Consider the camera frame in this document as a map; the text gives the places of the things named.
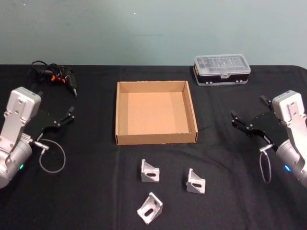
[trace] wall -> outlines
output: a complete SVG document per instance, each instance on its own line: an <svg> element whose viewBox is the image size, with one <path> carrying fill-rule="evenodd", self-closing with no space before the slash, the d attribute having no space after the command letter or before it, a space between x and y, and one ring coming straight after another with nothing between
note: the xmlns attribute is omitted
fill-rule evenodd
<svg viewBox="0 0 307 230"><path fill-rule="evenodd" d="M306 0L1 0L0 63L192 65L242 53L307 68Z"/></svg>

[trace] cardboard box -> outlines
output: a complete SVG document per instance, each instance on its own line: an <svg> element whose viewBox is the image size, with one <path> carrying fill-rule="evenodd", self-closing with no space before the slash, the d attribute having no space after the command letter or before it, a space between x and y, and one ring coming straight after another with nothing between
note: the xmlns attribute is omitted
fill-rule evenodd
<svg viewBox="0 0 307 230"><path fill-rule="evenodd" d="M187 81L117 83L117 145L195 143L197 134Z"/></svg>

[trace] clear plastic lid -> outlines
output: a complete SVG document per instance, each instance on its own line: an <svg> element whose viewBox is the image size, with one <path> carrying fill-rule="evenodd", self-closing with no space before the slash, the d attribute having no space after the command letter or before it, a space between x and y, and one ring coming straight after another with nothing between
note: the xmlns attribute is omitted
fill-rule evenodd
<svg viewBox="0 0 307 230"><path fill-rule="evenodd" d="M242 54L196 56L195 64L201 76L249 74L250 67Z"/></svg>

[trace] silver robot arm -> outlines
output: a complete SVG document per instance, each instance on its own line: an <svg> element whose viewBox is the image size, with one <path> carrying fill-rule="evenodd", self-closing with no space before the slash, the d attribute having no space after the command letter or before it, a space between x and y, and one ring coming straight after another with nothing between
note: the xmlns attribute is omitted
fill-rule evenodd
<svg viewBox="0 0 307 230"><path fill-rule="evenodd" d="M307 126L301 94L287 91L272 101L275 115L286 127L289 139L276 153L291 169L301 184L307 187Z"/></svg>
<svg viewBox="0 0 307 230"><path fill-rule="evenodd" d="M33 140L23 131L36 115L40 103L41 97L24 87L11 92L0 134L0 188L10 182L32 154L30 143Z"/></svg>

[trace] robotic arm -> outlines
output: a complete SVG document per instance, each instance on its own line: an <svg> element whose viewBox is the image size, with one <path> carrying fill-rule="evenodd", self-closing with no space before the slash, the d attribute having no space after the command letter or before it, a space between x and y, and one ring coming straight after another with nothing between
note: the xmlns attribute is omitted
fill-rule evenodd
<svg viewBox="0 0 307 230"><path fill-rule="evenodd" d="M37 114L41 97L24 87L19 87L11 92L4 112L5 121L0 134L0 188L5 187L16 175L20 167L32 154L31 145L42 148L42 153L49 149L48 146L33 140L24 133L25 126Z"/></svg>
<svg viewBox="0 0 307 230"><path fill-rule="evenodd" d="M272 148L289 170L307 188L307 127L306 114L301 94L287 91L269 101L261 101L270 109L252 119L243 121L232 111L232 124L248 136L260 136L268 145L260 152Z"/></svg>

